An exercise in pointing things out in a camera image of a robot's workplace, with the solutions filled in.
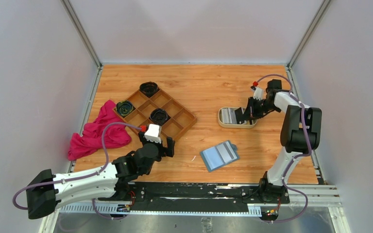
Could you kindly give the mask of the stack of credit cards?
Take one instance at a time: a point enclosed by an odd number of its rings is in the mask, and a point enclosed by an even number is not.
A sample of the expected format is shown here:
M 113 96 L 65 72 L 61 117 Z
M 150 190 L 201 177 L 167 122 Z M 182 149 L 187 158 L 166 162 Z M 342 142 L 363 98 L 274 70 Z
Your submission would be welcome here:
M 235 108 L 222 108 L 221 114 L 222 114 L 222 122 L 224 124 L 237 124 L 234 114 Z

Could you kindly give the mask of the beige oval card tray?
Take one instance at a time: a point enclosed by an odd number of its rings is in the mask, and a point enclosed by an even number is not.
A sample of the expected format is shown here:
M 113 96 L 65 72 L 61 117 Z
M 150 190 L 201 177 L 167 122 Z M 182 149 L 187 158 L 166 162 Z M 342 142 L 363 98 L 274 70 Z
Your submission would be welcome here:
M 235 110 L 241 109 L 244 112 L 245 109 L 234 108 L 234 107 L 222 107 L 218 110 L 218 124 L 223 128 L 233 129 L 251 129 L 253 128 L 257 120 L 246 120 L 238 122 Z

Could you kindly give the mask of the blue leather card holder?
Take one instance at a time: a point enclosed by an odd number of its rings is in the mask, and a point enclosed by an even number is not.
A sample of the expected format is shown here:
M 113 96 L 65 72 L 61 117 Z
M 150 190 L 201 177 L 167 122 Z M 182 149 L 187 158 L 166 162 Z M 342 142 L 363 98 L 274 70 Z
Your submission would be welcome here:
M 237 146 L 230 140 L 202 150 L 200 156 L 208 170 L 212 172 L 240 159 Z

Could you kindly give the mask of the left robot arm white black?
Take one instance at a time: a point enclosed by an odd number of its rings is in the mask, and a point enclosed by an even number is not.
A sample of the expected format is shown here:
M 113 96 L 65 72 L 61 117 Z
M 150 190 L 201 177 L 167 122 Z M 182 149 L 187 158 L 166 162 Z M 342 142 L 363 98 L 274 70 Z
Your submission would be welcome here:
M 155 162 L 174 156 L 175 141 L 167 137 L 167 145 L 147 140 L 140 132 L 142 147 L 121 156 L 106 166 L 76 173 L 54 174 L 51 169 L 41 171 L 26 189 L 29 219 L 52 214 L 65 205 L 98 198 L 129 196 L 126 185 L 139 176 L 148 175 Z

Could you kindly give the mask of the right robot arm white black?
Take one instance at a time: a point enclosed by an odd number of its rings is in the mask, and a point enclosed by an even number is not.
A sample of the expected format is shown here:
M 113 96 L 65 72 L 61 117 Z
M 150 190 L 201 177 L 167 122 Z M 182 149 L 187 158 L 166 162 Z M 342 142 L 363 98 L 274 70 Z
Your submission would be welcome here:
M 234 110 L 237 124 L 259 120 L 272 112 L 285 114 L 280 133 L 281 152 L 259 181 L 257 194 L 266 203 L 288 191 L 288 177 L 299 161 L 319 146 L 321 137 L 322 110 L 303 104 L 291 89 L 284 90 L 282 79 L 278 75 L 268 81 L 265 90 L 255 81 L 246 108 Z

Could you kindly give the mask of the brown wooden grid tray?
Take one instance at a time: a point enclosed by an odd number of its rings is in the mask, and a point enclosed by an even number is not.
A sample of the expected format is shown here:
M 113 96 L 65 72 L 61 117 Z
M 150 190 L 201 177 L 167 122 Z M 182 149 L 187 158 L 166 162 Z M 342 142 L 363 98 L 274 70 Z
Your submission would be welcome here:
M 158 124 L 161 134 L 179 140 L 197 122 L 197 117 L 168 93 L 158 88 L 154 94 L 135 91 L 116 104 L 113 111 L 124 122 L 141 127 Z

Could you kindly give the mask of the pink crumpled cloth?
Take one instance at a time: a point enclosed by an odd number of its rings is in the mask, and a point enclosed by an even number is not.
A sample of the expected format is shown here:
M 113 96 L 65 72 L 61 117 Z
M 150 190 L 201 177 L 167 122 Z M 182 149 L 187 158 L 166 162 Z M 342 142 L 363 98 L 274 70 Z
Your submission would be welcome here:
M 104 135 L 107 149 L 121 148 L 132 141 L 125 126 L 121 124 L 123 120 L 113 111 L 115 106 L 112 100 L 106 101 L 100 108 L 96 119 L 84 125 L 82 133 L 72 134 L 67 154 L 68 160 L 74 161 L 102 149 L 102 133 L 110 123 L 117 122 L 118 125 L 109 127 Z

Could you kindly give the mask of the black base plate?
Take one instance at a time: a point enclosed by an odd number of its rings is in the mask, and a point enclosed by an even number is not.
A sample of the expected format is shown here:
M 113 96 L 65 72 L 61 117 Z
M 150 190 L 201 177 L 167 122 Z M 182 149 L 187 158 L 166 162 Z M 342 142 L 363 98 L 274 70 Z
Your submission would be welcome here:
M 288 204 L 281 197 L 259 197 L 257 184 L 130 182 L 100 201 L 129 201 L 132 211 L 247 212 L 248 204 Z

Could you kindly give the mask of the aluminium frame rail front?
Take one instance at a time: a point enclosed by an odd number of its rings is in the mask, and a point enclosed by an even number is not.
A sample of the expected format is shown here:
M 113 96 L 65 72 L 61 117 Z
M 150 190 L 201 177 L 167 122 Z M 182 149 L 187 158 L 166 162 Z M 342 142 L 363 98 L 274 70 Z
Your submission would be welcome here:
M 333 185 L 292 184 L 281 197 L 259 197 L 257 184 L 132 182 L 122 199 L 100 198 L 68 204 L 59 213 L 160 216 L 276 217 L 285 207 L 341 207 Z

